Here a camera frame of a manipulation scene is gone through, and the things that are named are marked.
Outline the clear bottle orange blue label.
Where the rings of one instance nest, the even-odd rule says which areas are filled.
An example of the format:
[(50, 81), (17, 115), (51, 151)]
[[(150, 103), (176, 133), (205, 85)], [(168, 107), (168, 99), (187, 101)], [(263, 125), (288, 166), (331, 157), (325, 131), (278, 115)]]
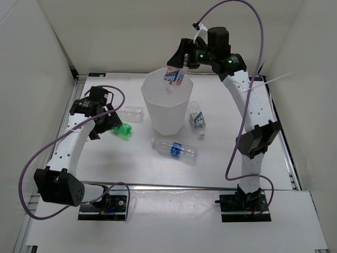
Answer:
[(167, 66), (166, 73), (163, 77), (163, 84), (167, 91), (172, 91), (173, 89), (181, 86), (183, 79), (186, 75), (186, 69), (176, 68), (172, 66)]

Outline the clear bottle green blue label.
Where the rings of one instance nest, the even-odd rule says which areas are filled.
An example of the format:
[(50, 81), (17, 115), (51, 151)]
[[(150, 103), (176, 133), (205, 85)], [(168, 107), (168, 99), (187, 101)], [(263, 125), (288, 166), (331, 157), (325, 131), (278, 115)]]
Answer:
[(206, 122), (199, 103), (191, 101), (189, 102), (187, 109), (189, 112), (189, 123), (192, 131), (197, 134), (200, 139), (203, 138), (205, 136)]

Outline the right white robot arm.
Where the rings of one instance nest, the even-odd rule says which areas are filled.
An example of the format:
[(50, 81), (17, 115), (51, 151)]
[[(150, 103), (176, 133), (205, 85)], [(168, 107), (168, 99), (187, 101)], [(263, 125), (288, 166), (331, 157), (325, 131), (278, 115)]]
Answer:
[(239, 54), (231, 52), (229, 32), (225, 27), (207, 30), (207, 39), (183, 38), (177, 51), (168, 60), (170, 67), (197, 69), (209, 65), (230, 92), (244, 123), (244, 133), (236, 138), (236, 149), (242, 155), (242, 172), (236, 204), (244, 211), (256, 203), (255, 196), (261, 192), (261, 165), (269, 145), (277, 136), (281, 125), (274, 121), (259, 103), (252, 90), (246, 65)]

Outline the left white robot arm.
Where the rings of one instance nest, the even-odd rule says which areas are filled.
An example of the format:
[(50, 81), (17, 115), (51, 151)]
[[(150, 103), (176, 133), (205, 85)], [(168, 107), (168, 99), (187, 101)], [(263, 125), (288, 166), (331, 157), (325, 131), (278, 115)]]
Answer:
[(84, 184), (76, 178), (78, 161), (88, 139), (98, 140), (100, 134), (120, 128), (122, 121), (114, 111), (103, 87), (93, 86), (89, 95), (75, 100), (70, 109), (66, 137), (62, 138), (44, 169), (37, 169), (34, 181), (45, 202), (77, 207), (92, 201), (99, 211), (110, 206), (110, 197), (102, 186)]

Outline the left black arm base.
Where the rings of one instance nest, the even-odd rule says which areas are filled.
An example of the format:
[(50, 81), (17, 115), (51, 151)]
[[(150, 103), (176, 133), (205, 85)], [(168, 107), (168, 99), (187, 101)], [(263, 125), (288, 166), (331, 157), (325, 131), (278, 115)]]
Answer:
[(127, 184), (119, 182), (104, 186), (109, 190), (96, 202), (82, 203), (77, 219), (79, 221), (126, 221), (130, 207), (131, 191)]

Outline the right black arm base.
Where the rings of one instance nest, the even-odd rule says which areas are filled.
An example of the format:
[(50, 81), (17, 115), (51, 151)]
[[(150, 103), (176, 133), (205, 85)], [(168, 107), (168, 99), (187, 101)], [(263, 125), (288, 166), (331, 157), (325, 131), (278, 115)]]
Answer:
[(272, 221), (266, 195), (261, 188), (248, 194), (239, 186), (236, 190), (219, 191), (219, 198), (214, 202), (220, 206), (224, 223)]

